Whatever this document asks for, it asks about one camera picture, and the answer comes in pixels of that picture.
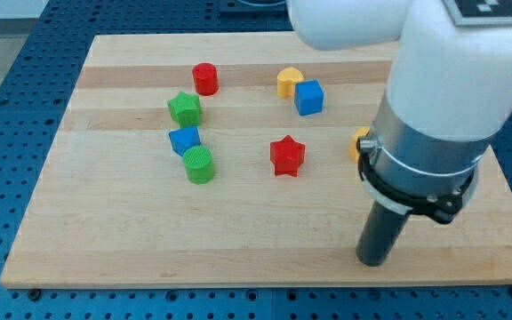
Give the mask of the yellow block behind arm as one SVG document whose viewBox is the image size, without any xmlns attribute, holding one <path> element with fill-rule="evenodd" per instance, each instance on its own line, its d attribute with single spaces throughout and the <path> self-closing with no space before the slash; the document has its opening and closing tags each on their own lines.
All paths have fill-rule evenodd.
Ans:
<svg viewBox="0 0 512 320">
<path fill-rule="evenodd" d="M 352 138 L 351 138 L 351 141 L 350 141 L 350 144 L 349 144 L 349 147 L 348 147 L 348 152 L 349 152 L 350 158 L 356 164 L 359 163 L 359 159 L 360 159 L 360 156 L 361 156 L 360 151 L 359 151 L 359 147 L 357 146 L 357 143 L 358 143 L 358 141 L 359 141 L 359 139 L 361 137 L 367 136 L 369 131 L 370 131 L 369 127 L 360 127 L 352 135 Z"/>
</svg>

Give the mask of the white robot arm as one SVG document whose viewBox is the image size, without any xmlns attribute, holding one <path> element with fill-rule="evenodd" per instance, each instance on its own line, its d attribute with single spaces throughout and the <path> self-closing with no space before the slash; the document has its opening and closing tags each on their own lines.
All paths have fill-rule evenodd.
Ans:
<svg viewBox="0 0 512 320">
<path fill-rule="evenodd" d="M 379 111 L 354 145 L 370 218 L 451 222 L 512 113 L 512 22 L 461 26 L 442 0 L 291 1 L 287 11 L 317 50 L 399 43 Z"/>
</svg>

